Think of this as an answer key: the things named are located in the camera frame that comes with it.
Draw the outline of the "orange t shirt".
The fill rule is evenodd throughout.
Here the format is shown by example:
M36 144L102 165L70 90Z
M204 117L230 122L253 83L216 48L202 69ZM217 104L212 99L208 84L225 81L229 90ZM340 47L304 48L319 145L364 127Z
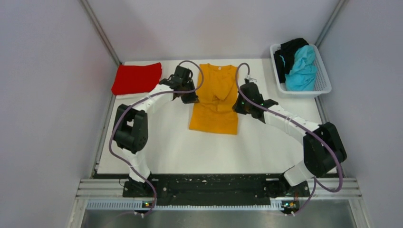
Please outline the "orange t shirt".
M200 64L196 91L199 102L194 104L190 130L206 133L238 133L238 114L233 111L238 96L236 67Z

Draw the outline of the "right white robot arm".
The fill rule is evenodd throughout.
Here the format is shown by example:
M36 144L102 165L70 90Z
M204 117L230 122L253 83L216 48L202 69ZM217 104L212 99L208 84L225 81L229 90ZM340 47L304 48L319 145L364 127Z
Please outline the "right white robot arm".
M307 121L285 110L278 102L264 100L258 86L246 80L237 85L238 98L233 106L234 112L250 115L264 124L273 126L291 136L303 146L303 159L280 174L278 180L270 181L269 196L291 196L298 185L311 179L321 178L336 169L339 184L326 190L338 192L343 186L342 162L346 151L334 124L318 124Z

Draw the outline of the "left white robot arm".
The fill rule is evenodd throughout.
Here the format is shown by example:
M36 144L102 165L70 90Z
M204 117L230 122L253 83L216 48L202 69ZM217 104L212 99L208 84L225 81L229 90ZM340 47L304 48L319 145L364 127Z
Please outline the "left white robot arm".
M177 97L184 104L197 103L199 99L192 77L190 69L178 65L172 75L159 81L139 101L117 108L109 151L129 167L124 197L156 197L143 152L148 141L148 118Z

